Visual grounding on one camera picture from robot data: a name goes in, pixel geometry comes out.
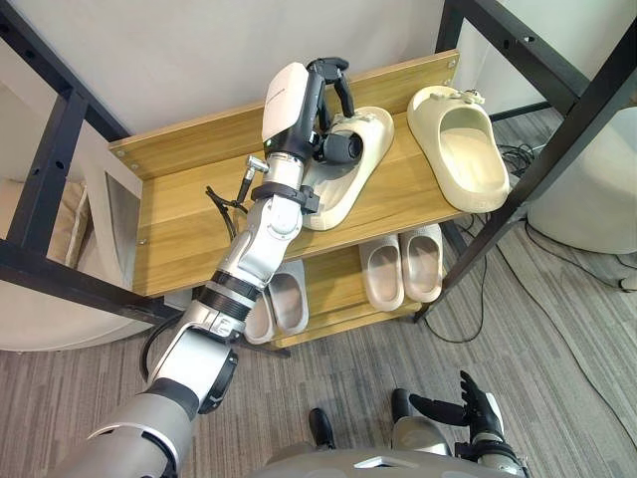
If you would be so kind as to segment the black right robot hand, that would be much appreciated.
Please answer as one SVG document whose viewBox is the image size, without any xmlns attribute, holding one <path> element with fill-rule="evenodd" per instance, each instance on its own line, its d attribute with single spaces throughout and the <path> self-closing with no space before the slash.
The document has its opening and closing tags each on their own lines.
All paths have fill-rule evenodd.
<svg viewBox="0 0 637 478">
<path fill-rule="evenodd" d="M 473 378 L 460 371 L 463 404 L 430 399 L 415 393 L 409 394 L 410 404 L 422 415 L 436 422 L 452 426 L 468 427 L 474 440 L 481 433 L 489 433 L 504 439 L 502 421 Z"/>
</svg>

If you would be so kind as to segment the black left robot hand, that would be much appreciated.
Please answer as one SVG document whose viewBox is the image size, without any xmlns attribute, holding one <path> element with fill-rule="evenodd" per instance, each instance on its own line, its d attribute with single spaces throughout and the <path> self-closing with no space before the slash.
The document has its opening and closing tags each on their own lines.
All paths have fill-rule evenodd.
<svg viewBox="0 0 637 478">
<path fill-rule="evenodd" d="M 353 95 L 340 57 L 318 58 L 307 65 L 293 62 L 269 84 L 263 114 L 262 141 L 266 155 L 286 153 L 301 162 L 314 159 L 330 165 L 356 164 L 363 141 L 355 132 L 331 132 L 325 87 L 332 85 L 346 118 L 354 116 Z"/>
</svg>

